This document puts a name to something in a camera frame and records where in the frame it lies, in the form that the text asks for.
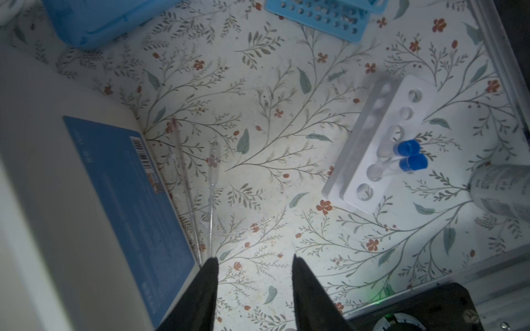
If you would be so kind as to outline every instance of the tablecloth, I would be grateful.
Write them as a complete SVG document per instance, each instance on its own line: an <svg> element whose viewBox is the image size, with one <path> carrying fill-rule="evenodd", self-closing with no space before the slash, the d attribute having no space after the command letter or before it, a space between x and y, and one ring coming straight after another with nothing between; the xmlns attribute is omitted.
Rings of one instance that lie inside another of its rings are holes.
<svg viewBox="0 0 530 331"><path fill-rule="evenodd" d="M263 6L186 0L97 50L64 45L38 3L2 28L4 42L131 109L189 230L177 118L204 257L207 169L220 167L216 330L294 330L295 253L347 314L528 242L528 223L470 199L474 170L530 155L465 0L392 0L359 45ZM373 214L333 206L320 191L370 87L404 75L438 90L416 136L429 168L396 177Z"/></svg>

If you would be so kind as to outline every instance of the leaf pattern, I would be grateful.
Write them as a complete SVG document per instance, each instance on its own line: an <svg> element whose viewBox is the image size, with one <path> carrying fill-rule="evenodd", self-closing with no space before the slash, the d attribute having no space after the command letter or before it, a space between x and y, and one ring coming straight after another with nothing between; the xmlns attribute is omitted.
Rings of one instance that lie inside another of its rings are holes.
<svg viewBox="0 0 530 331"><path fill-rule="evenodd" d="M530 163L530 153L465 2L390 1L384 16L394 19L372 20L360 45L263 5L184 0L96 50L53 38L40 4L0 28L6 43L131 109L188 232L172 118L199 220L208 167L219 167L217 331L296 329L284 281L293 254L347 314L528 242L524 222L482 213L469 198L474 170L493 159ZM414 138L430 166L394 180L373 214L350 212L320 192L378 74L436 86ZM206 257L206 242L201 229L190 244Z"/></svg>

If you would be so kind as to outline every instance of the blue cap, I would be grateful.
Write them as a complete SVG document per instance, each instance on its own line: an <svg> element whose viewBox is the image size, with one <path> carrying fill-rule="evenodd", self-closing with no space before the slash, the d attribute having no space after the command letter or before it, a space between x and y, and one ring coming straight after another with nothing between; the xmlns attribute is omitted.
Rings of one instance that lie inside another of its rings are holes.
<svg viewBox="0 0 530 331"><path fill-rule="evenodd" d="M412 156L420 154L421 146L415 140L402 141L394 145L394 154L401 156Z"/></svg>
<svg viewBox="0 0 530 331"><path fill-rule="evenodd" d="M405 172L422 170L427 168L429 161L423 154L413 155L406 158L402 158L399 161L399 168Z"/></svg>

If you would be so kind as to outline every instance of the blue pipette tip rack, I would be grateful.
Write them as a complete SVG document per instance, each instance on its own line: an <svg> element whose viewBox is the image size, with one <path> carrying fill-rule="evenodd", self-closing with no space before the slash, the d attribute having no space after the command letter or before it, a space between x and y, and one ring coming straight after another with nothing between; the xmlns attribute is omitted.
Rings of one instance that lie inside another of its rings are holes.
<svg viewBox="0 0 530 331"><path fill-rule="evenodd" d="M370 12L383 13L388 0L267 0L265 9L352 43L359 43Z"/></svg>

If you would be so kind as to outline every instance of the blue container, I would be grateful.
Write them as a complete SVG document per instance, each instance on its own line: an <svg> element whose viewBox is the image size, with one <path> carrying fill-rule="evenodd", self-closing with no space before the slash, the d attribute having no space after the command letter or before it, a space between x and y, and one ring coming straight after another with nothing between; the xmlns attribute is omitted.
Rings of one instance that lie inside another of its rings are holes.
<svg viewBox="0 0 530 331"><path fill-rule="evenodd" d="M42 0L59 38L91 49L174 6L180 0Z"/></svg>

